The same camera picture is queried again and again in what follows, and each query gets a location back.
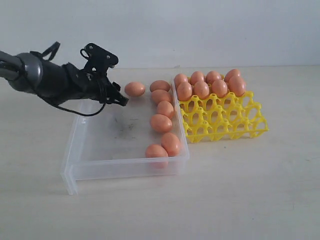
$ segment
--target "transparent plastic tray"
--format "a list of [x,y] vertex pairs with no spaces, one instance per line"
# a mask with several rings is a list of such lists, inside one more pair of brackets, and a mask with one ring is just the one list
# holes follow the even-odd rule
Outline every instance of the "transparent plastic tray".
[[[190,155],[175,90],[175,116],[171,132],[181,141],[180,154],[174,157],[145,157],[146,148],[150,144],[160,144],[162,134],[150,127],[150,118],[157,107],[151,101],[150,84],[141,82],[145,84],[145,94],[131,98],[127,106],[107,105],[96,116],[75,117],[61,167],[61,175],[70,195],[78,193],[78,180],[177,175],[183,172]],[[100,107],[98,102],[83,100],[79,110],[92,113]],[[168,161],[168,166],[163,169],[151,164],[164,161]]]

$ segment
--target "table surface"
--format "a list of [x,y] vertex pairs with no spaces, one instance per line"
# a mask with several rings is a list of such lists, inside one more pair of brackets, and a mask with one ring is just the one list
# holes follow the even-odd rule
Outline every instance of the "table surface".
[[[319,239],[320,66],[239,69],[270,131],[189,144],[182,175],[80,181],[72,196],[59,170],[75,116],[1,80],[0,239]],[[110,78],[195,70],[114,69]]]

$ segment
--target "robotic arm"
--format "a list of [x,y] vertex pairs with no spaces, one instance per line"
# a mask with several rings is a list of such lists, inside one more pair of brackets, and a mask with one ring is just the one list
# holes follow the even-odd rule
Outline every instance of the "robotic arm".
[[[87,63],[78,69],[69,62],[61,66],[51,62],[59,47],[60,43],[55,42],[43,53],[30,51],[16,56],[0,51],[0,77],[19,92],[37,95],[55,108],[85,117],[100,113],[106,104],[127,105],[128,98],[121,95],[121,87],[107,77],[108,68],[114,68],[119,62],[116,55],[89,43],[80,51]],[[60,106],[68,100],[79,99],[91,99],[103,105],[92,114]]]

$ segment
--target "egg in tray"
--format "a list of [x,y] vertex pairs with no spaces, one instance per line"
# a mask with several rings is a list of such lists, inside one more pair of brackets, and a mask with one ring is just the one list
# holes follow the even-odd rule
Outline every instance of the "egg in tray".
[[180,103],[183,127],[191,143],[220,139],[256,138],[268,131],[261,104],[246,91],[238,69],[225,76],[195,71],[190,77],[180,73],[174,84]]

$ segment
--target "yellow egg tray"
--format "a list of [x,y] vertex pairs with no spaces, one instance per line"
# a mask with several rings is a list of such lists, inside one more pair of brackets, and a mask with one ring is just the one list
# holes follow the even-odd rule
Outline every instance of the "yellow egg tray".
[[223,98],[212,93],[206,99],[193,95],[188,101],[179,101],[187,139],[198,143],[259,137],[269,129],[261,113],[262,106],[253,96],[252,91],[241,97],[229,92]]

